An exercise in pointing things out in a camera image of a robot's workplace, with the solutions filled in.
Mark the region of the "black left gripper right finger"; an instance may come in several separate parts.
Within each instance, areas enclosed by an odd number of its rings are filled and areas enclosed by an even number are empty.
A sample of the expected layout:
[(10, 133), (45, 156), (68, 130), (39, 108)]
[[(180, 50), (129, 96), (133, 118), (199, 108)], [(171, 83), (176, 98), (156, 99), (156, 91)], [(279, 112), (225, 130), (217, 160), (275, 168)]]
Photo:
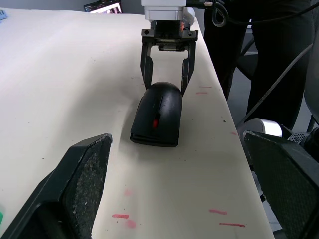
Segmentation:
[(289, 239), (319, 237), (319, 164), (300, 145), (246, 131), (244, 142), (266, 201)]

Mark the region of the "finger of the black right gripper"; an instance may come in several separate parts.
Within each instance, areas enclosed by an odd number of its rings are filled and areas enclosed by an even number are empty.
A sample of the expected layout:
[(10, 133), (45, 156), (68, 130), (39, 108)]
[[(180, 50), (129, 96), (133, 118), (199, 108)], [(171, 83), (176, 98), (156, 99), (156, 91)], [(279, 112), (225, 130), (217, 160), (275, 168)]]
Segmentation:
[(146, 90), (152, 84), (153, 60), (151, 58), (151, 48), (155, 45), (156, 43), (154, 41), (142, 42), (140, 69)]
[(185, 42), (181, 51), (187, 51), (187, 58), (182, 63), (181, 94), (184, 95), (195, 67), (196, 41)]

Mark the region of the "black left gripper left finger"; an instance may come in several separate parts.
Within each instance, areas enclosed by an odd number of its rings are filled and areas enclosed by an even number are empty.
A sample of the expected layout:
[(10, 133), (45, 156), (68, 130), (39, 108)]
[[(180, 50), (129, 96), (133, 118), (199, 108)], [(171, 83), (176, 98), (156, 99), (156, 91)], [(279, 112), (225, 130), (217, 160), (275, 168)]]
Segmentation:
[(103, 195), (112, 136), (71, 146), (34, 189), (4, 239), (90, 239)]

